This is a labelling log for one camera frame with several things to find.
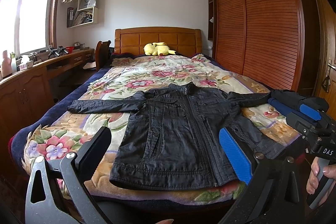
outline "gripper handle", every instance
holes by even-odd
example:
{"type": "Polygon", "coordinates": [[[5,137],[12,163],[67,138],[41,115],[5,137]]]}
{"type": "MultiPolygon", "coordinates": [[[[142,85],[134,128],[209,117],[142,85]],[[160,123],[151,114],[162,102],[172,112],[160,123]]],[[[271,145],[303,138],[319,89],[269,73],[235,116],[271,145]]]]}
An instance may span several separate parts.
{"type": "Polygon", "coordinates": [[[334,179],[329,179],[326,176],[323,175],[323,167],[333,164],[333,162],[330,162],[330,160],[325,160],[322,158],[318,159],[318,165],[320,167],[320,171],[317,174],[317,178],[319,180],[319,186],[316,189],[315,193],[313,195],[309,195],[307,197],[307,204],[311,209],[316,209],[319,205],[320,200],[324,197],[332,183],[334,182],[334,179]]]}

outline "wooden chair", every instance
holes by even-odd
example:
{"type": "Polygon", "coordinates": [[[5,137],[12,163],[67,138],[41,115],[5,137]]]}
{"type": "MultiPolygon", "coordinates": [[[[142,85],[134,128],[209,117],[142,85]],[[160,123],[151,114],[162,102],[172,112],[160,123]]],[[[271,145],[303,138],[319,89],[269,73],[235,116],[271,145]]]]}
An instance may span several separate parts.
{"type": "Polygon", "coordinates": [[[95,60],[96,60],[96,69],[99,71],[102,67],[105,66],[106,62],[109,59],[109,46],[111,40],[109,41],[99,41],[96,47],[95,60]]]}

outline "yellow plush toy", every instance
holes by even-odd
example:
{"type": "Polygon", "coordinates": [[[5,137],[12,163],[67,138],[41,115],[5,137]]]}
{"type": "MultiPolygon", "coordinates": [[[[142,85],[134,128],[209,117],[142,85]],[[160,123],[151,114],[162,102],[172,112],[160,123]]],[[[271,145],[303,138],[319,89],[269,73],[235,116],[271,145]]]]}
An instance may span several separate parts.
{"type": "Polygon", "coordinates": [[[164,42],[155,42],[145,45],[143,48],[146,55],[167,55],[167,54],[175,54],[175,51],[171,51],[166,43],[164,42]]]}

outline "floral blanket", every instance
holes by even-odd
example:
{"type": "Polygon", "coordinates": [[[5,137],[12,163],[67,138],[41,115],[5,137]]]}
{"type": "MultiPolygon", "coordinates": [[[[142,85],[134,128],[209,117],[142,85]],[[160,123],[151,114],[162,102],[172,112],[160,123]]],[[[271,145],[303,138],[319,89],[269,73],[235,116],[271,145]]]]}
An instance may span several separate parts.
{"type": "MultiPolygon", "coordinates": [[[[112,68],[101,79],[91,83],[81,97],[88,99],[118,100],[139,90],[168,86],[171,83],[185,85],[194,82],[199,87],[216,87],[225,92],[268,92],[261,84],[230,71],[224,71],[210,63],[203,55],[192,59],[183,56],[147,56],[114,59],[112,68]]],[[[261,132],[283,146],[291,144],[299,133],[286,124],[285,117],[272,106],[243,108],[243,114],[261,132]]],[[[47,160],[60,159],[69,151],[77,151],[90,140],[101,126],[111,129],[112,141],[91,180],[85,185],[92,195],[126,200],[167,199],[185,205],[204,205],[236,198],[244,183],[231,181],[215,188],[185,191],[136,191],[122,189],[109,182],[109,175],[118,147],[127,126],[129,113],[71,114],[66,112],[51,126],[38,127],[29,133],[24,149],[23,168],[28,174],[35,159],[43,155],[47,160]]],[[[62,180],[59,180],[63,196],[70,198],[62,180]]]]}

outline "bottle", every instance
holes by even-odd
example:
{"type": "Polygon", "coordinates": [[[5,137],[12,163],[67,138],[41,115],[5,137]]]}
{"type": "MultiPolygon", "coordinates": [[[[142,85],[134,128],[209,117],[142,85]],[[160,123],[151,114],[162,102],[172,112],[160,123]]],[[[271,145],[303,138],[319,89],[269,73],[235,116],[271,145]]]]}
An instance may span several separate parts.
{"type": "Polygon", "coordinates": [[[17,68],[16,68],[16,59],[15,59],[15,52],[12,52],[10,54],[11,58],[12,58],[12,64],[11,64],[11,67],[12,67],[12,73],[16,73],[17,72],[17,68]]]}
{"type": "Polygon", "coordinates": [[[12,71],[12,66],[11,66],[11,58],[8,57],[7,51],[3,51],[2,53],[2,62],[1,62],[1,74],[2,77],[8,77],[10,75],[12,75],[13,71],[12,71]]]}

